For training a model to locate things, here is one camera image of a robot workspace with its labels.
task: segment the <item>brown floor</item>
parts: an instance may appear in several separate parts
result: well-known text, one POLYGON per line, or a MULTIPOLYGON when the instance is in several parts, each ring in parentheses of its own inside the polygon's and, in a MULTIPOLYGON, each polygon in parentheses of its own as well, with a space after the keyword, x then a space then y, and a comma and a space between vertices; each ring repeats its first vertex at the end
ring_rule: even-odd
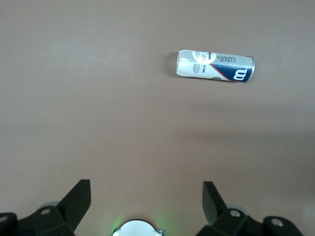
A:
POLYGON ((315 2, 1 1, 0 212, 82 178, 78 236, 206 224, 202 182, 315 232, 315 2), (176 75, 181 49, 253 56, 248 83, 176 75))

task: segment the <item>screw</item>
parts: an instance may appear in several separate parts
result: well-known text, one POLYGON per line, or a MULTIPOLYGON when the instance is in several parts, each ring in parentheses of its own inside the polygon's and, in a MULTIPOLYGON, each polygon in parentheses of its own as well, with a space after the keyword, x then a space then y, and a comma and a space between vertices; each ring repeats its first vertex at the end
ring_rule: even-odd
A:
POLYGON ((273 218, 271 220, 271 223, 273 223, 275 226, 279 226, 279 227, 282 227, 284 225, 283 222, 277 218, 273 218))
POLYGON ((8 217, 6 215, 3 217, 0 217, 0 223, 6 221, 7 219, 8 219, 8 217))
POLYGON ((240 217, 241 214, 237 210, 230 211, 231 216, 233 217, 240 217))
POLYGON ((47 208, 47 209, 42 210, 40 214, 42 214, 42 215, 47 215, 47 214, 49 214, 49 213, 50 213, 50 209, 47 208))

